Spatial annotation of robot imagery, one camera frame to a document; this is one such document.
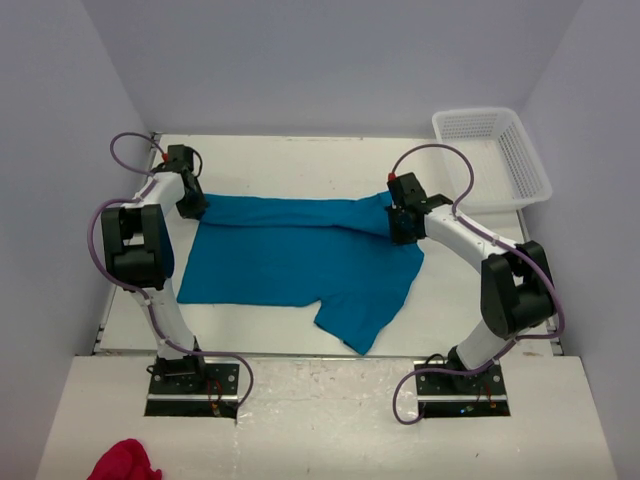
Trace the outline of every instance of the white basket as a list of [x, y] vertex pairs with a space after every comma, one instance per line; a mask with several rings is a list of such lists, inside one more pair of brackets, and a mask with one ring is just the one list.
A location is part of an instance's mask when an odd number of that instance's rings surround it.
[[[459, 149], [473, 166], [476, 181], [461, 203], [463, 211], [512, 211], [551, 197], [547, 174], [513, 110], [448, 110], [432, 121], [438, 142]], [[469, 184], [467, 167], [456, 154], [442, 152], [458, 196]]]

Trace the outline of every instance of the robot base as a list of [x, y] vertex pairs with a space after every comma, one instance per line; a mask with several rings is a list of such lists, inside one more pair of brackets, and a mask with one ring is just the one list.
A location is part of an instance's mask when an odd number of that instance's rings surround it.
[[[443, 367], [418, 363], [415, 369]], [[431, 373], [416, 376], [418, 410], [424, 418], [503, 417], [509, 404], [500, 365], [473, 377]]]
[[205, 363], [200, 372], [161, 376], [150, 367], [147, 417], [236, 418], [238, 376], [235, 363]]

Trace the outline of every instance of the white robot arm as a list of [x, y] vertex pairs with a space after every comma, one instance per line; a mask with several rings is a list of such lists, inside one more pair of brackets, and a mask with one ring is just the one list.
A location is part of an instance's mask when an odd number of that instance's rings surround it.
[[[431, 238], [450, 248], [481, 275], [482, 320], [449, 352], [454, 368], [474, 370], [485, 365], [517, 335], [555, 313], [553, 299], [541, 278], [506, 250], [511, 247], [523, 253], [550, 279], [544, 249], [538, 243], [517, 245], [455, 212], [451, 200], [443, 195], [427, 197], [413, 173], [392, 176], [387, 185], [394, 203], [387, 209], [394, 243]], [[516, 278], [522, 280], [518, 285]]]
[[[169, 147], [166, 161], [153, 170], [131, 203], [105, 209], [100, 217], [106, 270], [148, 296], [131, 292], [156, 338], [157, 371], [163, 377], [197, 374], [203, 366], [202, 357], [185, 355], [167, 342], [184, 350], [199, 350], [171, 282], [174, 257], [164, 217], [174, 206], [183, 218], [191, 219], [199, 219], [208, 206], [193, 175], [193, 150], [184, 145]], [[148, 302], [153, 304], [153, 319]]]

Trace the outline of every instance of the red fabric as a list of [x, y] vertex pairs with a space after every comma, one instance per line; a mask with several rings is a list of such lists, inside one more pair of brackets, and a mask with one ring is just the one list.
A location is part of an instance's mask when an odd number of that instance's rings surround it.
[[142, 444], [132, 438], [116, 443], [105, 453], [87, 480], [161, 480], [153, 471]]

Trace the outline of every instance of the white platform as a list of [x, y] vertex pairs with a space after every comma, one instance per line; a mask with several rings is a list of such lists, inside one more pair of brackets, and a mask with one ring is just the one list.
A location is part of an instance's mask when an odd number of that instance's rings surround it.
[[[280, 198], [361, 198], [384, 191], [395, 160], [424, 139], [298, 138], [165, 135], [161, 144], [186, 144], [204, 157], [203, 190], [223, 195]], [[451, 194], [440, 156], [414, 154], [400, 171], [414, 171], [428, 194]], [[474, 218], [517, 241], [515, 213]], [[197, 222], [176, 210], [167, 217], [176, 257], [173, 277], [180, 287]], [[445, 247], [424, 240], [422, 270], [404, 308], [380, 333], [370, 356], [425, 356], [446, 353], [480, 319], [480, 278]], [[243, 305], [182, 305], [185, 321], [207, 350], [259, 354], [356, 355], [313, 324], [319, 304], [306, 308]], [[100, 347], [107, 352], [155, 351], [139, 307], [122, 290], [115, 293]], [[523, 342], [522, 351], [551, 355], [548, 342]]]
[[[250, 359], [254, 395], [232, 420], [143, 417], [152, 358], [76, 358], [38, 480], [86, 478], [132, 437], [167, 480], [614, 480], [591, 392], [575, 357], [510, 353], [502, 362], [511, 417], [393, 418], [406, 359]], [[400, 399], [415, 415], [409, 382]]]

